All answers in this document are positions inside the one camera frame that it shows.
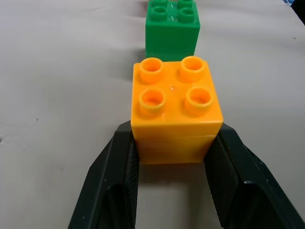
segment green block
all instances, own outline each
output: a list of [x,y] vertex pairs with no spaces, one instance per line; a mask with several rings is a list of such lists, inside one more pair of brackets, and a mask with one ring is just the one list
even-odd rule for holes
[[145,25],[146,58],[181,61],[194,55],[199,30],[193,0],[150,0]]

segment green duplo brick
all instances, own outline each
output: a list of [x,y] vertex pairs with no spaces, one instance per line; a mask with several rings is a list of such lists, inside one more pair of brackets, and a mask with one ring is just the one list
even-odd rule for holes
[[193,0],[150,0],[145,25],[146,58],[180,61],[194,55],[199,30]]

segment orange duplo brick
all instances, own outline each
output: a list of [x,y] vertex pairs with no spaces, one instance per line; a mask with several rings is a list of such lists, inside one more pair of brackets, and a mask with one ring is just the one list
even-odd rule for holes
[[199,149],[210,146],[223,121],[206,61],[147,58],[134,65],[131,125],[142,163],[202,161],[207,149]]

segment gray surface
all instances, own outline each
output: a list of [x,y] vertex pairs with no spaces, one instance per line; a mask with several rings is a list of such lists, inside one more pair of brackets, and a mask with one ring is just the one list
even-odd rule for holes
[[[197,1],[196,54],[227,124],[305,219],[305,27],[281,0]],[[67,228],[89,166],[130,118],[145,2],[0,1],[0,222]],[[138,229],[220,228],[203,165],[141,167]]]

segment white table surface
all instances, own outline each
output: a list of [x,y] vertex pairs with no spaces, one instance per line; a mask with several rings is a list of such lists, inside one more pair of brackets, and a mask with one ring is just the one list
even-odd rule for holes
[[[305,219],[305,26],[281,0],[198,0],[225,122]],[[0,228],[65,229],[130,119],[145,1],[0,0]],[[137,229],[218,229],[203,164],[140,169]]]

